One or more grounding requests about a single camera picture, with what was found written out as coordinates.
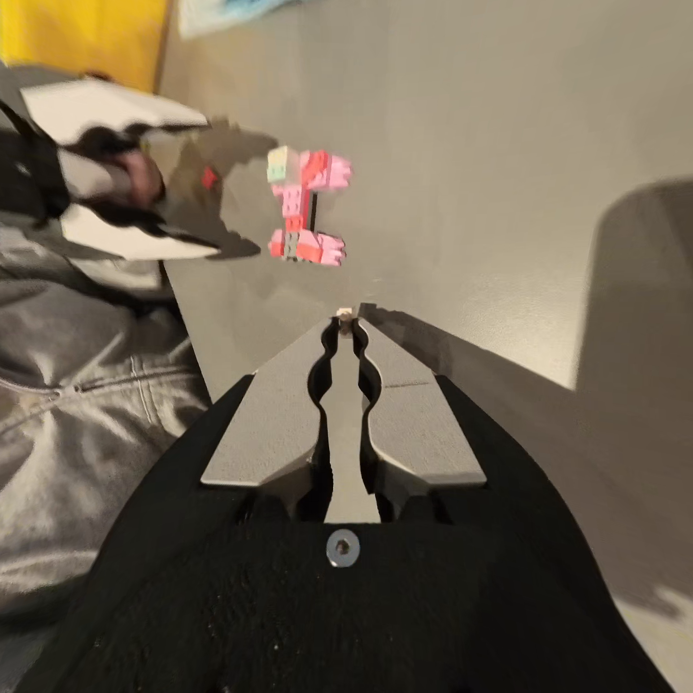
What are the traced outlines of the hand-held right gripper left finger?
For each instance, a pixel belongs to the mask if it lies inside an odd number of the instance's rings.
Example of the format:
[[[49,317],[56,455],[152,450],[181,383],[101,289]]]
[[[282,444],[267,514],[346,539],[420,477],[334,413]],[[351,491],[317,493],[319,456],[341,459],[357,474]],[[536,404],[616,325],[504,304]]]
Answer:
[[[202,484],[272,496],[290,517],[323,521],[334,475],[321,400],[333,384],[333,356],[329,318],[257,369]]]

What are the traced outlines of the yellow plastic bin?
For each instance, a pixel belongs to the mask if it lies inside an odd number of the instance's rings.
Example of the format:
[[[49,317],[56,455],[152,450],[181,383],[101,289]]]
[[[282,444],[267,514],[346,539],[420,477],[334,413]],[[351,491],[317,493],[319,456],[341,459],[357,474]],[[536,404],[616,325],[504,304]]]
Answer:
[[[1,58],[154,93],[171,1],[2,1]]]

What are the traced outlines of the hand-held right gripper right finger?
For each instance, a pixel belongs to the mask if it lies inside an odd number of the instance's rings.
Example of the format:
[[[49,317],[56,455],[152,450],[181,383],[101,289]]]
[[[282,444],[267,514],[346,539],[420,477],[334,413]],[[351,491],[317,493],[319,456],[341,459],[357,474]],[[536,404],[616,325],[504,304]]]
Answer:
[[[382,520],[395,520],[413,498],[484,488],[487,476],[434,371],[362,317],[353,348],[364,397],[361,475]]]

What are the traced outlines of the grey desk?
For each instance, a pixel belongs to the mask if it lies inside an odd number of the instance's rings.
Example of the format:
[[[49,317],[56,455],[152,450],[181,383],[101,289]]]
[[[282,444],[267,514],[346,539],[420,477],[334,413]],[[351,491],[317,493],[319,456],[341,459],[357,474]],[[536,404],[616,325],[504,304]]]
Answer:
[[[350,159],[338,269],[168,271],[213,398],[338,308],[540,463],[619,608],[692,691],[692,2],[310,1],[195,39],[167,96],[238,124],[230,230],[279,210],[249,135]]]

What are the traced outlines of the person's grey jeans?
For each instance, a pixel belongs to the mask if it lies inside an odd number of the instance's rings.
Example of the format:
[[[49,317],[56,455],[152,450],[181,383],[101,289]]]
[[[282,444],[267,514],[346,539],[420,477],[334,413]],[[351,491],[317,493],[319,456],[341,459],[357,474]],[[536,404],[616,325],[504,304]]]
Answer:
[[[166,308],[1,282],[2,619],[90,571],[134,489],[208,406]]]

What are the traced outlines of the open light blue instruction booklet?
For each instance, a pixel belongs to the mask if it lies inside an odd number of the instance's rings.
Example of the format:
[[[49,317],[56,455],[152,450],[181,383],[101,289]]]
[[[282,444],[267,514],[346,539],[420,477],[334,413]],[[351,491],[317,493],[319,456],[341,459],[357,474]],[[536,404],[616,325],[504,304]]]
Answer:
[[[284,5],[300,1],[178,1],[178,31],[199,38],[251,22]]]

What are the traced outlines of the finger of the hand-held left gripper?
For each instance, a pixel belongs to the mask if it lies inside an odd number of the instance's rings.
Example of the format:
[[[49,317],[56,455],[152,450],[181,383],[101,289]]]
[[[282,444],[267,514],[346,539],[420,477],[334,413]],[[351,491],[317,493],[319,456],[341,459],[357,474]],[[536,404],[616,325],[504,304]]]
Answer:
[[[155,237],[133,225],[117,227],[91,209],[71,206],[61,217],[62,235],[76,245],[127,261],[173,261],[216,256],[219,249],[170,236]]]
[[[117,134],[203,128],[203,113],[151,93],[82,79],[21,88],[30,116],[56,143],[73,145],[97,127]]]

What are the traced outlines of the person's grey hoodie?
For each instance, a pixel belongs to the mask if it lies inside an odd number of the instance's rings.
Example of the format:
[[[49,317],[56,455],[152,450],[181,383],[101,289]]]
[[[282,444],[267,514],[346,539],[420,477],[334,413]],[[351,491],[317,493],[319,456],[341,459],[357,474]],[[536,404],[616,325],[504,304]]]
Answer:
[[[1,225],[1,280],[57,283],[143,316],[155,309],[182,315],[162,261],[128,261],[79,249],[51,232]]]

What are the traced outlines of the person's left hand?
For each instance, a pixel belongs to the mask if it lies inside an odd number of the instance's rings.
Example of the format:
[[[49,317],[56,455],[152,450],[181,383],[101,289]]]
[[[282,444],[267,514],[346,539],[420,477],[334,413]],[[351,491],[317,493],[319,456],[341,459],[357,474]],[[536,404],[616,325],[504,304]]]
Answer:
[[[165,195],[161,171],[148,153],[141,149],[126,151],[118,154],[114,161],[127,173],[134,206],[151,209]]]

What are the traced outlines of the pink brick model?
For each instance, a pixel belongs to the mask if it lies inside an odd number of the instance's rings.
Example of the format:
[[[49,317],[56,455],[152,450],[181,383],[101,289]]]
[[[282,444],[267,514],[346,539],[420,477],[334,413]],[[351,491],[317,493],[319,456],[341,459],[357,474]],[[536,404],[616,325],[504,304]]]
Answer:
[[[283,218],[267,244],[272,257],[341,266],[346,257],[342,238],[315,228],[317,197],[347,188],[352,173],[349,160],[324,150],[298,152],[283,145],[267,153],[267,183],[281,203]]]

